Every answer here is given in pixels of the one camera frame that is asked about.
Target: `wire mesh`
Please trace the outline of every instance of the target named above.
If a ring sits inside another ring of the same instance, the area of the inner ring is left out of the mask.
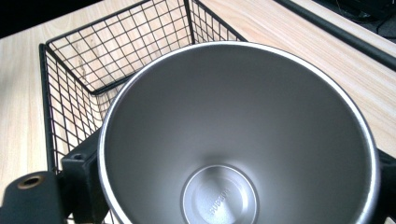
[[[101,127],[113,98],[142,67],[219,40],[245,39],[194,0],[142,1],[49,40],[41,55],[49,170],[62,171],[61,158]]]

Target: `light wood surface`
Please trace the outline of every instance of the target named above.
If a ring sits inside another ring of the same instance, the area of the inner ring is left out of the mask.
[[[0,200],[15,178],[46,170],[38,44],[136,1],[104,1],[0,39]],[[396,157],[396,73],[274,1],[203,1],[247,40],[291,52],[339,83],[366,117],[378,147]],[[372,45],[396,46],[312,1],[295,0]]]

